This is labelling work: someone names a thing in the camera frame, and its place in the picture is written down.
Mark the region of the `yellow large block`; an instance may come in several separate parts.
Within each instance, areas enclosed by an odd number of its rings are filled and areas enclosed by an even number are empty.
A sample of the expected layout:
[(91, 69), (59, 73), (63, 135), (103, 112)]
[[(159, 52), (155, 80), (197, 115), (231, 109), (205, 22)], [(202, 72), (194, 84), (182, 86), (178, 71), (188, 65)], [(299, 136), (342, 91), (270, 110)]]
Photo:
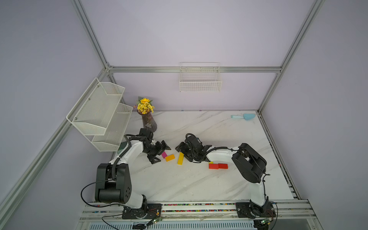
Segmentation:
[(178, 164), (178, 165), (183, 165), (184, 158), (185, 158), (185, 155), (184, 155), (182, 152), (180, 152), (180, 153), (179, 153), (179, 158), (178, 158), (178, 162), (177, 162), (177, 164)]

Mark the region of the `orange block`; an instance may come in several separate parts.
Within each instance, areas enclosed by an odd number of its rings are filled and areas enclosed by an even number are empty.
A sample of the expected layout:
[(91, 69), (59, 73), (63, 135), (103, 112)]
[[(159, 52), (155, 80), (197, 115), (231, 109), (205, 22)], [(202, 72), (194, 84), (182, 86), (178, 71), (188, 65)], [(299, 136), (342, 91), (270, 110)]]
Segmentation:
[(165, 160), (168, 162), (168, 161), (171, 161), (171, 160), (174, 160), (175, 159), (175, 155), (174, 154), (171, 154), (171, 155), (168, 155), (165, 157)]

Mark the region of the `red block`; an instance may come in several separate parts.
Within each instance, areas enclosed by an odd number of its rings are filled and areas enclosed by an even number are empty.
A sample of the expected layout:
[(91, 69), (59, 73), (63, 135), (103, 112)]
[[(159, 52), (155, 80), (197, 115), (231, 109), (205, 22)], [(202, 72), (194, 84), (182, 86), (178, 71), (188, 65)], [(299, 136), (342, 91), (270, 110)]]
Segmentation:
[(228, 165), (227, 164), (224, 164), (224, 163), (219, 163), (218, 164), (218, 169), (228, 169)]
[(209, 164), (209, 169), (218, 170), (219, 169), (219, 165), (218, 164), (214, 164), (214, 163), (210, 163)]

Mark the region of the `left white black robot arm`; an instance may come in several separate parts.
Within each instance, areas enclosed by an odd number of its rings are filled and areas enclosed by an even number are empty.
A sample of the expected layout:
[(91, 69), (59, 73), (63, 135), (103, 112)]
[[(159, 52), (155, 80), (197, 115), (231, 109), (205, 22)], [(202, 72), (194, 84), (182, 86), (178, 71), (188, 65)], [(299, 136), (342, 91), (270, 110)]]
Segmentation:
[[(131, 209), (143, 209), (146, 200), (144, 195), (133, 191), (129, 166), (144, 153), (151, 164), (159, 163), (158, 156), (171, 148), (165, 141), (154, 141), (153, 133), (124, 135), (125, 142), (117, 152), (117, 156), (109, 163), (102, 163), (96, 172), (96, 181), (86, 185), (80, 192), (82, 201), (94, 208), (122, 205)], [(84, 190), (95, 185), (96, 202), (105, 203), (104, 206), (93, 205), (83, 197)]]

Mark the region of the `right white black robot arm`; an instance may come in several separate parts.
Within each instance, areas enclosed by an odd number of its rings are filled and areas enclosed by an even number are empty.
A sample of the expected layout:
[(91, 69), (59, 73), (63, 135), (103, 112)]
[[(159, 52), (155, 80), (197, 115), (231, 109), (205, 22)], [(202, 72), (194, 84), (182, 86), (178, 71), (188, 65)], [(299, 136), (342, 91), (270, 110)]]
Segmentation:
[(265, 209), (268, 196), (265, 192), (263, 176), (266, 173), (266, 160), (249, 144), (238, 147), (212, 147), (201, 142), (181, 142), (175, 150), (184, 154), (192, 163), (214, 162), (233, 163), (241, 176), (250, 183), (250, 206), (253, 209)]

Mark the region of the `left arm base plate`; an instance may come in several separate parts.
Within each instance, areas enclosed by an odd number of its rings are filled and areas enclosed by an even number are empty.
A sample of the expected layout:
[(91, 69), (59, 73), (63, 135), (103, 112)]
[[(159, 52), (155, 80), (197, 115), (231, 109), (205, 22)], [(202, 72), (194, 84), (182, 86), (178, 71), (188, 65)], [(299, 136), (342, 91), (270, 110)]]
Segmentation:
[(139, 209), (124, 208), (122, 219), (153, 219), (161, 214), (162, 204), (143, 204)]

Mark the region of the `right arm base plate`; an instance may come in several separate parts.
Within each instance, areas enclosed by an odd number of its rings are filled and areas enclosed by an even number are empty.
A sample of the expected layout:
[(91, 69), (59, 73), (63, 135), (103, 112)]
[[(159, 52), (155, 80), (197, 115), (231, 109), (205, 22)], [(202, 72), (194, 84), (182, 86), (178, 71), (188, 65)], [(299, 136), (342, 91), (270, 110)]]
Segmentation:
[(237, 202), (235, 206), (239, 218), (255, 219), (276, 217), (276, 210), (269, 201), (266, 201), (263, 206), (256, 205), (253, 202)]

